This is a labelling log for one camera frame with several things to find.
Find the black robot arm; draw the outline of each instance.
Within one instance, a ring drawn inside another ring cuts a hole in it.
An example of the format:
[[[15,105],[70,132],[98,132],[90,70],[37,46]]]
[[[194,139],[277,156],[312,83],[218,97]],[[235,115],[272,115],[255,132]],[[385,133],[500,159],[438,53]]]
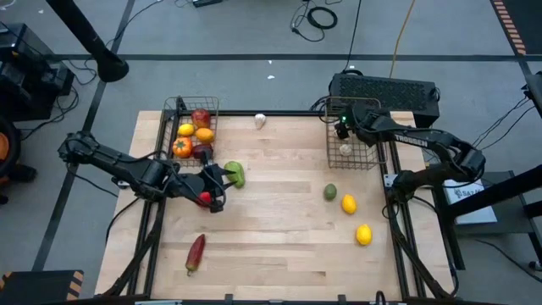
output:
[[[199,174],[178,174],[180,166],[171,160],[132,158],[101,145],[90,132],[68,134],[58,149],[60,158],[70,164],[91,164],[128,183],[137,197],[156,202],[165,197],[186,197],[202,205],[199,195],[211,194],[208,204],[211,213],[222,211],[224,204],[218,197],[224,195],[231,183],[224,184],[222,175],[230,173],[217,164],[208,164],[210,152],[204,155],[203,170]]]
[[[484,172],[485,157],[471,144],[443,130],[413,128],[397,124],[388,112],[353,105],[340,116],[337,136],[345,138],[352,130],[369,147],[376,143],[398,141],[433,151],[440,164],[429,169],[398,173],[391,187],[395,200],[407,201],[420,186],[438,186],[445,180],[473,182]]]

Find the white garlic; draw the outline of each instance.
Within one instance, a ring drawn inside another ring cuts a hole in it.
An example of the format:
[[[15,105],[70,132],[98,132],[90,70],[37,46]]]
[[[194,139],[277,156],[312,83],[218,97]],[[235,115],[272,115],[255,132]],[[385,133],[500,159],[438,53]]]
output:
[[[350,144],[343,144],[339,147],[340,154],[348,157],[352,155],[352,145]]]
[[[265,115],[263,114],[256,114],[254,116],[254,124],[256,124],[256,129],[261,130],[263,125],[265,124]]]

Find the wire basket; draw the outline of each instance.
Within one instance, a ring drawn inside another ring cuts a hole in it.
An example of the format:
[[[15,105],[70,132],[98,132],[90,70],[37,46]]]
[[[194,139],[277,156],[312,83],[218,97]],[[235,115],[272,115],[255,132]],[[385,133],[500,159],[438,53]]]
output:
[[[170,105],[170,102],[174,101],[175,108],[177,110],[177,119],[170,120],[166,126],[166,130],[170,130],[170,134],[166,132],[164,134],[164,140],[166,139],[172,139],[174,137],[175,139],[177,136],[177,130],[179,129],[179,126],[183,124],[193,124],[191,119],[191,113],[196,109],[205,109],[209,112],[211,115],[211,125],[209,126],[209,129],[213,131],[214,134],[214,140],[217,139],[217,126],[218,126],[218,108],[220,105],[220,101],[217,97],[170,97],[166,99],[164,102],[164,108],[169,107],[172,108]],[[196,145],[202,144],[201,141],[199,141],[196,136],[191,136],[192,139],[192,146],[195,147]],[[173,141],[164,141],[164,143],[172,143]],[[211,143],[211,146],[214,150],[214,142]],[[179,158],[175,155],[173,155],[173,160],[175,162],[178,162],[182,167],[201,167],[202,163],[199,159],[196,159],[192,156],[189,158]]]
[[[339,122],[339,116],[344,112],[346,106],[353,103],[364,103],[368,108],[380,108],[380,101],[378,99],[364,97],[322,97],[318,102],[325,109],[325,136],[328,166],[331,169],[370,170],[375,165],[386,163],[387,157],[385,155],[384,160],[379,161],[376,145],[368,147],[365,143],[358,140],[356,135],[351,131],[349,131],[350,136],[344,140],[341,140],[335,133],[335,124]],[[350,145],[352,147],[352,154],[350,156],[343,156],[340,153],[340,147],[343,145]]]

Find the wooden table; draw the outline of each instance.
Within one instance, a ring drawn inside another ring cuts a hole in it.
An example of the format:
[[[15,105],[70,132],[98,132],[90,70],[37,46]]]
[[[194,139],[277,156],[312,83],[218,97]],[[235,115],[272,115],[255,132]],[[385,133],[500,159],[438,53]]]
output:
[[[411,113],[393,113],[414,125]],[[130,155],[154,150],[160,112],[140,112]],[[316,117],[268,117],[255,130],[253,117],[222,116],[218,122],[215,161],[230,160],[246,170],[246,186],[228,190],[222,213],[210,214],[185,199],[169,199],[152,287],[152,298],[235,300],[349,301],[373,300],[381,290],[388,300],[401,300],[379,166],[370,170],[329,169],[325,125]],[[424,168],[419,148],[397,143],[403,169]],[[185,169],[196,172],[199,169]],[[328,183],[338,188],[333,202],[323,199]],[[340,199],[357,200],[357,212],[344,213]],[[430,202],[427,190],[417,195]],[[117,212],[133,200],[119,195]],[[107,290],[133,256],[143,203],[114,225],[102,262],[96,293]],[[411,201],[413,229],[422,261],[447,291],[453,289],[437,216]],[[373,242],[357,244],[356,228],[368,224]],[[207,247],[200,269],[186,276],[185,260],[201,233]],[[416,294],[412,266],[405,258],[411,295]],[[141,266],[140,277],[146,264]],[[143,280],[138,281],[142,291]]]

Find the yellow lemon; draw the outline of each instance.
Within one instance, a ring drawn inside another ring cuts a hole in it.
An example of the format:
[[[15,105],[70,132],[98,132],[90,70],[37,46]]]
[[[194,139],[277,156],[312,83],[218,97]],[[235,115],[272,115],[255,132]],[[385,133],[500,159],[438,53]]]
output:
[[[371,234],[371,228],[368,225],[360,225],[356,231],[356,239],[360,244],[366,246],[371,243],[373,234]]]
[[[179,136],[192,136],[194,134],[194,125],[192,124],[183,124],[179,127],[177,133]]]
[[[342,209],[349,214],[353,214],[357,210],[356,199],[352,195],[346,194],[342,197]]]

